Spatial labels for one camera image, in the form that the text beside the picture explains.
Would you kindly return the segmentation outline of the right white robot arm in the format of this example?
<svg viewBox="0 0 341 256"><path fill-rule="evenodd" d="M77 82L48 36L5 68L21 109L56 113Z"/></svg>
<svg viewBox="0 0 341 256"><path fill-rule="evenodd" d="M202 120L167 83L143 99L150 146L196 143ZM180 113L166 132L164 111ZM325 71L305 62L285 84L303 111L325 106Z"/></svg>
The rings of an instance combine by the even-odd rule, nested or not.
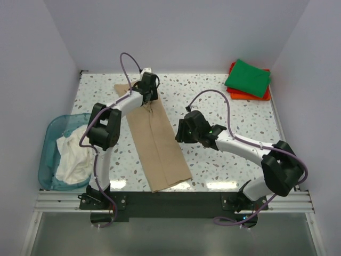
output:
<svg viewBox="0 0 341 256"><path fill-rule="evenodd" d="M228 127L210 125L197 110L179 120L175 139L179 143L200 143L205 148L232 153L261 167L260 178L247 181L226 200L236 212L250 209L257 200L270 194L286 197L306 176L304 164L285 141L270 144L238 137Z"/></svg>

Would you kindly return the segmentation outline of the beige t shirt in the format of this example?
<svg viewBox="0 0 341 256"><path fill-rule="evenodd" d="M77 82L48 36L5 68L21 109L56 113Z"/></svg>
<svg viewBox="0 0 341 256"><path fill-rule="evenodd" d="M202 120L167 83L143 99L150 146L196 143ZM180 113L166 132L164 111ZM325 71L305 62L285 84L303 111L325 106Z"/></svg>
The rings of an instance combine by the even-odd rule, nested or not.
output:
<svg viewBox="0 0 341 256"><path fill-rule="evenodd" d="M153 193L192 178L160 99L134 109L126 119L144 176Z"/></svg>

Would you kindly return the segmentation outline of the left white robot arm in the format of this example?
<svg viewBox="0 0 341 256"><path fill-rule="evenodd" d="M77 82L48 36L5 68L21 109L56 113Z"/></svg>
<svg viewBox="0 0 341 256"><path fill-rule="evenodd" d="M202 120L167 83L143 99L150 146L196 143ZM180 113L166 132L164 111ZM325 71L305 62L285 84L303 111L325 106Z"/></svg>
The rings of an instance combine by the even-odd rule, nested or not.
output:
<svg viewBox="0 0 341 256"><path fill-rule="evenodd" d="M159 77L143 71L140 80L114 103L96 103L79 145L94 150L93 172L86 192L79 196L81 210L115 210L110 196L110 159L120 137L121 119L138 107L158 99Z"/></svg>

